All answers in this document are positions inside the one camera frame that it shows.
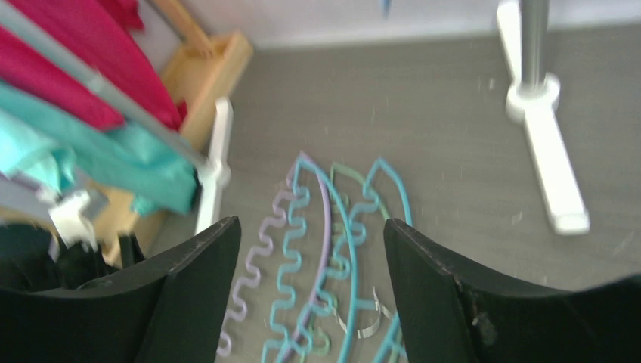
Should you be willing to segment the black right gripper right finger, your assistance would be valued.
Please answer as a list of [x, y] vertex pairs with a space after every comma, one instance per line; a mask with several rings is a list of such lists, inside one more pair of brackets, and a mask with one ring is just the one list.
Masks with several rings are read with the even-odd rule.
[[500, 273], [400, 219], [384, 244], [411, 362], [638, 362], [640, 277], [579, 291]]

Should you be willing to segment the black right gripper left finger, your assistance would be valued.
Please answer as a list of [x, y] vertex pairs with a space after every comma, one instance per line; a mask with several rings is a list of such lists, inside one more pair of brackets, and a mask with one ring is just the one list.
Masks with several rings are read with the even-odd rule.
[[1, 360], [214, 361], [241, 236], [230, 216], [106, 287], [1, 291]]

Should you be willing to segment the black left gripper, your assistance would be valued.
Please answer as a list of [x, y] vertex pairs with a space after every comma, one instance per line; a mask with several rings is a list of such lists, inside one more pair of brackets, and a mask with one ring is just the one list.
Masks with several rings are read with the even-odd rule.
[[26, 223], [1, 226], [1, 291], [39, 293], [89, 290], [111, 284], [110, 275], [145, 260], [133, 234], [119, 236], [122, 267], [110, 265], [100, 247], [78, 240], [71, 246], [48, 229]]

